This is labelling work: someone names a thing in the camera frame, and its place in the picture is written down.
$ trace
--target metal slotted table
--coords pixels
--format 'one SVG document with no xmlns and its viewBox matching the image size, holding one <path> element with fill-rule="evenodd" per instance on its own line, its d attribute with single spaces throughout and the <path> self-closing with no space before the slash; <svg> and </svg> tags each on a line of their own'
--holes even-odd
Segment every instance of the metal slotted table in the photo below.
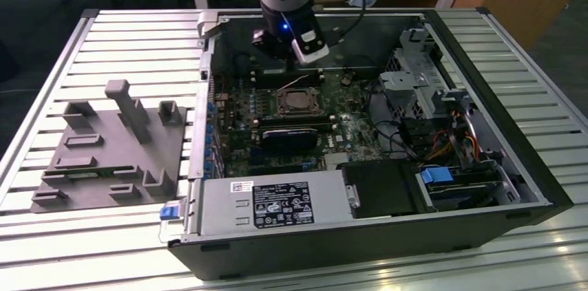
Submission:
<svg viewBox="0 0 588 291">
<path fill-rule="evenodd" d="M 175 100 L 190 109 L 178 196 L 187 193 L 199 63 L 198 10 L 87 14 L 50 74 L 0 164 L 3 290 L 571 290 L 588 280 L 588 122 L 492 15 L 440 11 L 575 207 L 481 248 L 266 275 L 199 281 L 159 238 L 161 204 L 35 215 L 31 196 L 66 128 L 67 102 L 105 97 L 126 78 L 146 107 Z M 445 67 L 460 79 L 452 66 Z"/>
</svg>

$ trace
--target red wire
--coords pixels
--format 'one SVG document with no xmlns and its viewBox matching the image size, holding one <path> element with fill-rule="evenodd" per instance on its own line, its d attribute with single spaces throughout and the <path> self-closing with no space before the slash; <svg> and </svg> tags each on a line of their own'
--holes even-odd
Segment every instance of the red wire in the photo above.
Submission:
<svg viewBox="0 0 588 291">
<path fill-rule="evenodd" d="M 437 148 L 437 138 L 439 138 L 440 135 L 441 135 L 443 133 L 445 133 L 445 132 L 447 132 L 447 130 L 444 130 L 444 131 L 439 131 L 437 134 L 435 134 L 435 137 L 433 137 L 433 150 Z"/>
</svg>

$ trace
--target warning label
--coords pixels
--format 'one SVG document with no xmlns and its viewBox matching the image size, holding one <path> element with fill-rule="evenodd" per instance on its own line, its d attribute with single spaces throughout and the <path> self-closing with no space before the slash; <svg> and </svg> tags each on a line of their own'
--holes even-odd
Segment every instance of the warning label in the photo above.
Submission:
<svg viewBox="0 0 588 291">
<path fill-rule="evenodd" d="M 314 223 L 308 182 L 254 186 L 253 207 L 260 229 Z"/>
</svg>

